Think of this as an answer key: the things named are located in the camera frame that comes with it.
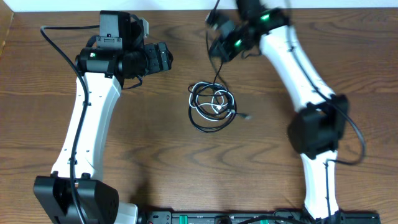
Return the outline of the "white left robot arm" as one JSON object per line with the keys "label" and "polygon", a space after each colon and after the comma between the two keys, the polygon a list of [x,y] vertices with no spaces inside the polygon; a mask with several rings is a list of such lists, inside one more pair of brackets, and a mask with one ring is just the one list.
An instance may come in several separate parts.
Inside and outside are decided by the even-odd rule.
{"label": "white left robot arm", "polygon": [[76,98],[62,150],[49,176],[37,176],[34,195],[52,223],[140,223],[138,206],[122,202],[103,182],[104,148],[126,79],[170,70],[166,43],[94,37],[77,55]]}

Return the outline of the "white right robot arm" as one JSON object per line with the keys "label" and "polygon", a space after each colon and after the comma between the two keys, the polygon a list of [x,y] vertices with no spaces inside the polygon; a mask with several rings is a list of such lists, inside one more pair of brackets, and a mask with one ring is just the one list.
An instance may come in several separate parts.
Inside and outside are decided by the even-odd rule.
{"label": "white right robot arm", "polygon": [[[312,223],[341,223],[344,216],[335,196],[335,166],[356,166],[366,153],[363,133],[348,115],[348,99],[337,95],[319,76],[298,40],[291,13],[268,9],[260,1],[236,1],[236,5],[243,22],[240,26],[215,7],[207,15],[207,26],[220,33],[209,56],[226,63],[256,46],[270,61],[295,110],[287,135],[303,163],[305,212]],[[361,147],[355,161],[338,159],[346,124],[353,128]]]}

